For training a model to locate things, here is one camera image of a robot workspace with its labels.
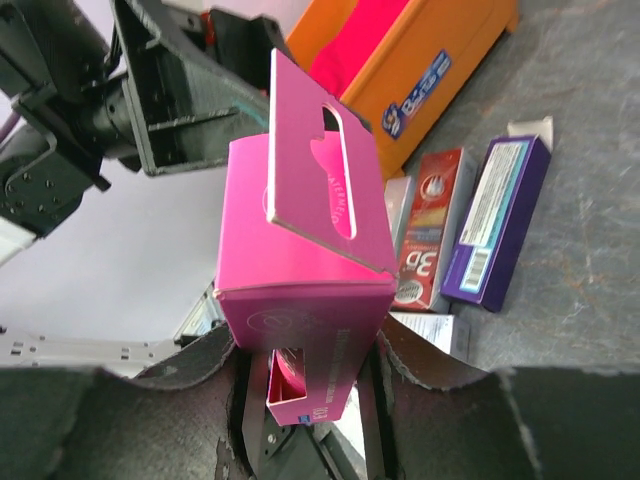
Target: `cardboard flap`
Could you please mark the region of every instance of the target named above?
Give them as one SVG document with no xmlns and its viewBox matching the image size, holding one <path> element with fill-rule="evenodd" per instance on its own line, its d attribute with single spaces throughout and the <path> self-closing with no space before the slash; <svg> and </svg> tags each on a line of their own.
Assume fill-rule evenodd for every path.
<svg viewBox="0 0 640 480">
<path fill-rule="evenodd" d="M 325 132 L 323 108 L 339 132 Z M 283 53 L 271 56 L 267 220 L 395 274 L 373 135 Z"/>
<path fill-rule="evenodd" d="M 509 122 L 507 133 L 510 137 L 537 135 L 549 152 L 553 153 L 553 117 L 551 116 L 532 122 Z"/>
</svg>

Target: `barcode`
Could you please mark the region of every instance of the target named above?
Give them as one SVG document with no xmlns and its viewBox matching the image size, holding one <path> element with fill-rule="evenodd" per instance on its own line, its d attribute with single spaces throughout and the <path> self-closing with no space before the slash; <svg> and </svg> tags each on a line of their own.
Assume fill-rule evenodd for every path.
<svg viewBox="0 0 640 480">
<path fill-rule="evenodd" d="M 489 261 L 490 250 L 475 250 L 469 262 L 469 269 L 462 282 L 462 288 L 469 290 L 477 290 L 482 283 L 484 270 Z"/>
</svg>

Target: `box packaging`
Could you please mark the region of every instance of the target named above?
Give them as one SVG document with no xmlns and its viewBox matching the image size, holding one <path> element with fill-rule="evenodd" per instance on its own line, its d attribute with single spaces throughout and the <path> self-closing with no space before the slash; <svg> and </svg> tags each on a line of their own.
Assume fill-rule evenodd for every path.
<svg viewBox="0 0 640 480">
<path fill-rule="evenodd" d="M 287 46 L 310 71 L 363 2 L 306 3 Z M 385 179 L 407 161 L 505 29 L 515 30 L 518 18 L 517 0 L 406 2 L 340 97 L 371 123 Z M 368 34 L 363 31 L 362 37 Z M 350 58 L 341 51 L 338 57 L 338 64 Z"/>
<path fill-rule="evenodd" d="M 397 286 L 375 140 L 277 50 L 270 102 L 269 134 L 230 145 L 215 296 L 240 348 L 286 353 L 277 422 L 337 420 Z"/>
<path fill-rule="evenodd" d="M 447 355 L 462 362 L 469 359 L 471 327 L 466 320 L 435 313 L 391 312 L 391 316 Z"/>
<path fill-rule="evenodd" d="M 396 255 L 400 255 L 414 192 L 415 181 L 410 176 L 392 178 L 387 181 L 384 189 L 384 201 L 387 205 L 389 228 Z"/>
<path fill-rule="evenodd" d="M 404 243 L 394 309 L 448 313 L 440 295 L 462 215 L 471 198 L 477 164 L 462 148 L 422 158 Z"/>
<path fill-rule="evenodd" d="M 553 121 L 512 124 L 509 132 L 489 145 L 442 286 L 444 295 L 492 312 L 502 309 L 540 195 L 551 160 Z"/>
</svg>

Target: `sticker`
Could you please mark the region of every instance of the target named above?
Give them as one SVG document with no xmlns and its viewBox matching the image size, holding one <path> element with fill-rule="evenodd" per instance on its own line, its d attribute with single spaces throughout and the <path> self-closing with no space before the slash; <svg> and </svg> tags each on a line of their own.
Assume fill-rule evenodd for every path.
<svg viewBox="0 0 640 480">
<path fill-rule="evenodd" d="M 482 287 L 528 148 L 515 141 L 491 150 L 460 236 L 460 244 L 474 247 L 460 290 L 478 293 Z"/>
<path fill-rule="evenodd" d="M 397 140 L 407 128 L 409 121 L 436 89 L 442 77 L 451 68 L 451 57 L 442 50 L 424 72 L 415 87 L 409 92 L 401 106 L 392 103 L 382 114 L 382 129 Z"/>
</svg>

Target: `pink cardboard box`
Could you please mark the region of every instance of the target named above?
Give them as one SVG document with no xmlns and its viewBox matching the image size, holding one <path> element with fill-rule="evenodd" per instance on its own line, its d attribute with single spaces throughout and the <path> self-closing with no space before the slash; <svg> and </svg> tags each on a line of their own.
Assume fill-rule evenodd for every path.
<svg viewBox="0 0 640 480">
<path fill-rule="evenodd" d="M 277 50 L 271 65 L 269 134 L 229 148 L 215 295 L 240 348 L 303 352 L 301 391 L 272 362 L 278 423 L 333 421 L 396 290 L 382 176 L 360 121 Z"/>
</svg>

